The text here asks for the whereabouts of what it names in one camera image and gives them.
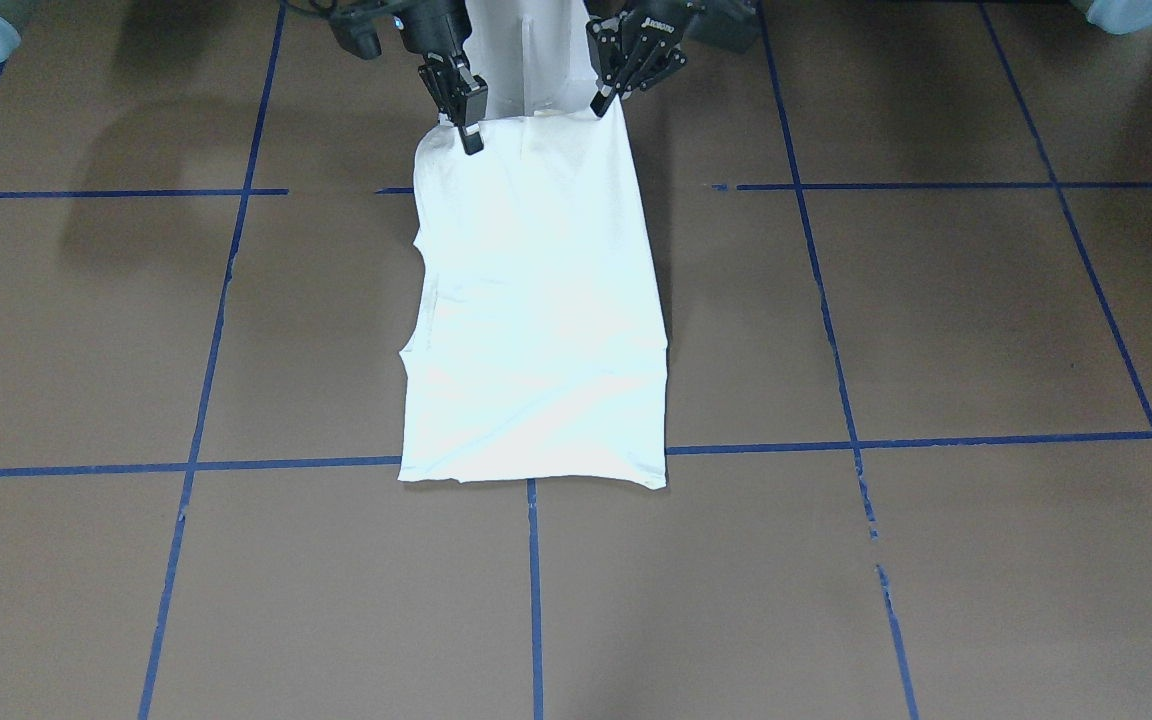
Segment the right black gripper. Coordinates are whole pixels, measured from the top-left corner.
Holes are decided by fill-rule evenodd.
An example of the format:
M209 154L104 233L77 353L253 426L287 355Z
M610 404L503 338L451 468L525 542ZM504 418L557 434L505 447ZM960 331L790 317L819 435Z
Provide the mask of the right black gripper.
M420 79L435 109L457 129L467 156L484 150L479 124L488 105L488 83L468 63L472 33L467 1L410 1L397 10L399 35L408 53L420 58Z

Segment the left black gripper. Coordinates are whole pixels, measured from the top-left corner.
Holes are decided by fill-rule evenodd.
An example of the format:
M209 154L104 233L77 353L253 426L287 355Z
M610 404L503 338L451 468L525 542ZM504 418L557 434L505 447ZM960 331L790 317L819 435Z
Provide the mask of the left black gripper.
M626 1L617 12L590 12L594 118L605 118L617 97L647 91L684 68L681 44L705 9L704 1Z

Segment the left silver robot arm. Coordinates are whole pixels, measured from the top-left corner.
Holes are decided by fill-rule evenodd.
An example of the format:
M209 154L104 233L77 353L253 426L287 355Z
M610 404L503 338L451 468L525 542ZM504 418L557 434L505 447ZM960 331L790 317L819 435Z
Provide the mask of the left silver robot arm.
M617 97L645 92L689 63L684 41L745 53L761 32L759 1L588 1L586 33L602 118ZM1074 1L1107 35L1152 28L1152 1Z

